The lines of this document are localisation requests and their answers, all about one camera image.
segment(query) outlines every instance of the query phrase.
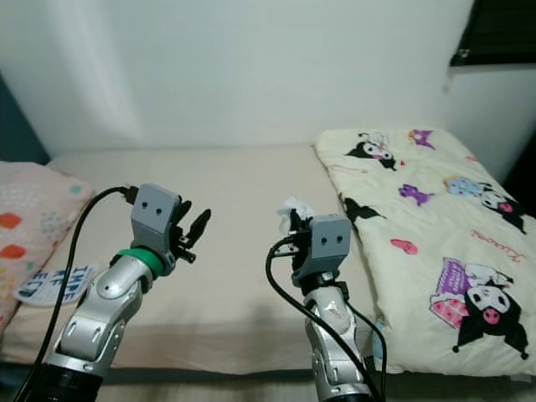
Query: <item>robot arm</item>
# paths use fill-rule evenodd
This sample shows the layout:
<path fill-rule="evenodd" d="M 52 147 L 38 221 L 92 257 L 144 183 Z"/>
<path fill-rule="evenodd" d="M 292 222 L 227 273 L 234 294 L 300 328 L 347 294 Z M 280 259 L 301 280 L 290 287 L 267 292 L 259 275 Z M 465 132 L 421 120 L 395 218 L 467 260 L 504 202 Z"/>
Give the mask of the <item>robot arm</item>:
<path fill-rule="evenodd" d="M 292 283 L 301 289 L 305 307 L 320 317 L 351 349 L 363 367 L 356 344 L 357 323 L 348 307 L 348 289 L 336 282 L 338 267 L 348 255 L 351 224 L 342 216 L 326 215 L 300 219 L 291 213 L 291 243 L 275 252 L 275 257 L 292 256 Z M 380 401 L 356 363 L 333 336 L 312 319 L 306 321 L 312 346 L 312 368 L 321 402 Z"/>
<path fill-rule="evenodd" d="M 121 343 L 125 326 L 159 276 L 170 275 L 210 218 L 205 210 L 188 234 L 177 226 L 191 202 L 154 184 L 143 184 L 132 200 L 134 240 L 91 283 L 38 373 L 26 400 L 93 402 Z"/>

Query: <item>polka dot pillowcase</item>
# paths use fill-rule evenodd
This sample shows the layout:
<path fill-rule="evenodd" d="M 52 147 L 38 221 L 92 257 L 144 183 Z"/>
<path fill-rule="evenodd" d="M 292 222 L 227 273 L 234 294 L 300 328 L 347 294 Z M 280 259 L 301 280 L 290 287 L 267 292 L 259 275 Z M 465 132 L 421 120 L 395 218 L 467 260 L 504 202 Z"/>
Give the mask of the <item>polka dot pillowcase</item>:
<path fill-rule="evenodd" d="M 0 333 L 18 305 L 12 290 L 41 269 L 92 195 L 48 167 L 0 162 Z"/>

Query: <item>label tag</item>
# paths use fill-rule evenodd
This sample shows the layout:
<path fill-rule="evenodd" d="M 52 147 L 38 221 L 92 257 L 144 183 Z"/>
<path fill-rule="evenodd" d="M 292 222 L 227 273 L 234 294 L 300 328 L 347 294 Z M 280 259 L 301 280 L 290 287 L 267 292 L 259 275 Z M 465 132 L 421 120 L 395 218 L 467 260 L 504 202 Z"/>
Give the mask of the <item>label tag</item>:
<path fill-rule="evenodd" d="M 63 305 L 76 302 L 80 298 L 98 268 L 98 265 L 86 265 L 71 271 Z M 65 270 L 38 272 L 32 279 L 15 289 L 13 297 L 30 306 L 52 307 L 56 303 L 64 276 Z"/>

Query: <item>purple cartoon character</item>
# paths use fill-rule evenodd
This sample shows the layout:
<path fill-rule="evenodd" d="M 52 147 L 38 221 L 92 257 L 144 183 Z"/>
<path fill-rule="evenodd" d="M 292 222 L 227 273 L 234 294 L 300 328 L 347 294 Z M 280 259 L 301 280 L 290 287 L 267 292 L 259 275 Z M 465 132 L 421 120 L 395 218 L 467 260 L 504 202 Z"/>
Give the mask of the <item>purple cartoon character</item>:
<path fill-rule="evenodd" d="M 432 133 L 432 130 L 411 130 L 408 134 L 410 142 L 415 145 L 421 145 L 422 147 L 428 147 L 429 149 L 435 150 L 436 148 L 430 144 L 428 137 Z"/>
<path fill-rule="evenodd" d="M 417 187 L 411 186 L 409 184 L 404 184 L 401 188 L 399 188 L 399 194 L 402 197 L 415 198 L 418 207 L 430 201 L 430 198 L 432 197 L 432 195 L 434 195 L 433 193 L 422 193 Z"/>

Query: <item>mattress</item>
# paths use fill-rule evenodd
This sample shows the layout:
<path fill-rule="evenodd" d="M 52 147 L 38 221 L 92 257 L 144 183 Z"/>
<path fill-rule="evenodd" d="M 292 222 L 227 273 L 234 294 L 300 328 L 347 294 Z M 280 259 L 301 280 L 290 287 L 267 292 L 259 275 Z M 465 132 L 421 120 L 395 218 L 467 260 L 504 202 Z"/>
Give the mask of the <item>mattress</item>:
<path fill-rule="evenodd" d="M 116 368 L 176 368 L 247 374 L 311 367 L 304 319 L 270 288 L 264 263 L 282 237 L 275 209 L 291 195 L 318 214 L 342 213 L 338 196 L 308 146 L 135 152 L 88 152 L 55 158 L 50 166 L 98 191 L 124 183 L 157 183 L 205 208 L 213 217 L 194 252 L 144 296 L 116 355 Z M 118 196 L 99 203 L 82 230 L 75 266 L 100 264 L 132 238 L 130 205 Z M 183 225 L 189 225 L 188 217 Z M 64 267 L 72 230 L 44 267 Z M 274 262 L 276 279 L 295 297 L 289 260 Z M 374 319 L 374 290 L 358 242 L 341 266 L 354 306 Z M 59 330 L 74 310 L 62 309 Z M 6 328 L 0 360 L 31 363 L 51 309 L 21 306 Z M 369 330 L 361 325 L 358 343 Z"/>

